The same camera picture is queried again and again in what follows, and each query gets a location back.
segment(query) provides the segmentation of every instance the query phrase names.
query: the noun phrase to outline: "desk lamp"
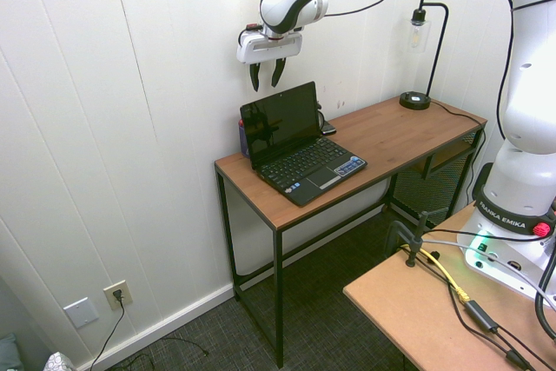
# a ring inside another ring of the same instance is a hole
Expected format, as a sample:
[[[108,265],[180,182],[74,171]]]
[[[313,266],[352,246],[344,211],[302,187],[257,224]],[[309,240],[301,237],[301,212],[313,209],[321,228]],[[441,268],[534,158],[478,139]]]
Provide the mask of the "desk lamp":
[[[442,24],[442,31],[440,32],[440,39],[438,46],[436,47],[436,56],[434,57],[433,69],[431,71],[430,79],[428,80],[427,93],[423,94],[417,91],[407,91],[400,95],[400,105],[404,108],[413,110],[424,110],[428,109],[431,104],[431,99],[428,94],[431,91],[431,85],[433,84],[434,71],[436,70],[436,63],[438,62],[438,55],[440,54],[440,48],[442,47],[442,40],[444,39],[444,32],[446,31],[446,24],[448,22],[448,7],[443,3],[425,3],[424,0],[420,0],[419,9],[414,10],[413,17],[411,18],[411,31],[409,34],[409,45],[408,50],[410,52],[423,52],[427,46],[428,31],[430,29],[430,22],[425,20],[425,15],[427,12],[423,9],[423,6],[440,6],[444,9],[444,23]]]

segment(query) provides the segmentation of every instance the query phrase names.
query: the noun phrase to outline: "desk top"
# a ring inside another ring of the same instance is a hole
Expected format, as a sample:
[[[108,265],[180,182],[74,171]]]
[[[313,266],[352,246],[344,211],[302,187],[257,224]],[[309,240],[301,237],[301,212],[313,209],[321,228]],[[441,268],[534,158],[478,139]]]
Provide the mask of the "desk top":
[[[472,212],[473,206],[461,210],[439,225],[439,229],[460,229]],[[441,232],[427,237],[455,241],[455,235]],[[439,251],[442,265],[472,299],[541,358],[556,366],[556,348],[540,327],[532,301],[468,269],[459,248],[431,244],[424,244],[423,248]],[[444,282],[419,263],[414,268],[407,267],[406,259],[403,251],[391,256],[347,285],[344,293],[420,369],[517,369],[506,362],[496,347],[461,326]],[[460,303],[459,307],[466,323],[478,329]],[[556,313],[550,308],[545,311],[547,320],[555,326]],[[517,342],[507,339],[536,369],[546,369]]]
[[[472,120],[450,115],[435,104],[426,110],[410,110],[400,106],[398,101],[399,98],[394,97],[330,121],[337,133],[328,138],[366,160],[368,166],[302,208],[261,180],[251,169],[249,159],[239,152],[217,160],[215,167],[237,187],[270,228],[282,230],[390,177],[431,151],[477,129]],[[445,106],[452,112],[469,115],[483,125],[487,122],[463,110]]]

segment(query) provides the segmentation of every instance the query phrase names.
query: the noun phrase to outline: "wooden desk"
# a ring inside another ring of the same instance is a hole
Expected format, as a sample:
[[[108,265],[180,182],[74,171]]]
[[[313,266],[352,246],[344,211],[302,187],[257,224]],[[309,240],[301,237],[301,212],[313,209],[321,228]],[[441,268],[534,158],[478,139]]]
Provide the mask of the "wooden desk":
[[[468,206],[444,221],[439,229],[462,228],[472,212],[473,207]],[[433,232],[426,235],[429,236],[455,242],[455,235],[447,233]],[[472,299],[556,367],[556,347],[540,327],[532,301],[468,269],[459,248],[431,244],[424,244],[423,248],[439,251],[442,265]],[[344,293],[419,369],[517,369],[501,351],[461,326],[444,282],[419,263],[414,268],[407,267],[406,259],[403,251],[391,256],[347,285]],[[478,329],[460,307],[464,320]],[[546,309],[546,318],[553,326],[556,324],[556,314],[550,308]],[[546,369],[517,342],[510,341],[536,369]]]
[[[447,106],[452,112],[463,113],[478,120],[474,121],[447,113],[432,104],[426,110],[410,110],[398,104],[398,97],[357,110],[331,121],[337,133],[330,139],[339,143],[368,162],[368,166],[355,176],[337,185],[308,205],[300,208],[268,186],[251,169],[250,161],[241,153],[227,156],[215,162],[215,172],[221,198],[222,220],[228,244],[228,254],[234,280],[235,299],[242,301],[255,318],[263,333],[276,351],[276,361],[281,368],[283,362],[283,320],[282,320],[282,262],[300,250],[308,247],[326,235],[349,224],[361,215],[378,207],[383,202],[361,211],[344,222],[306,242],[300,247],[282,253],[282,236],[286,230],[303,222],[323,210],[348,199],[391,175],[406,169],[418,161],[451,149],[464,136],[484,128],[487,122],[478,116]],[[467,145],[468,154],[474,152],[477,141]],[[229,226],[228,205],[224,179],[234,187],[245,202],[270,227],[274,239],[274,261],[249,275],[238,275],[235,269],[234,246]],[[241,285],[274,267],[275,269],[275,334],[262,326],[260,318],[250,307]]]

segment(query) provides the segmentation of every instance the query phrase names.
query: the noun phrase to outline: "laptop screen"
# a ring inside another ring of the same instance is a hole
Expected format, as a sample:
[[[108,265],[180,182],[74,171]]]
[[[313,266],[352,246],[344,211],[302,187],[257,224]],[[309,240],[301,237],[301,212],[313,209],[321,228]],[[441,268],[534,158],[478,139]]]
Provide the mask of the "laptop screen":
[[[314,82],[245,104],[240,111],[253,168],[321,135]]]

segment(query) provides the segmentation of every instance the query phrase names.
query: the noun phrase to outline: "black laptop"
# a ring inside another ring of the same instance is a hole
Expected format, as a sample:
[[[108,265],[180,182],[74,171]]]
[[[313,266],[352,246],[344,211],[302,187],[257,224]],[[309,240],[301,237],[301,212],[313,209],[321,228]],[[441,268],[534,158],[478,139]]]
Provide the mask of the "black laptop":
[[[367,165],[321,135],[314,82],[246,104],[240,111],[251,166],[298,206]]]

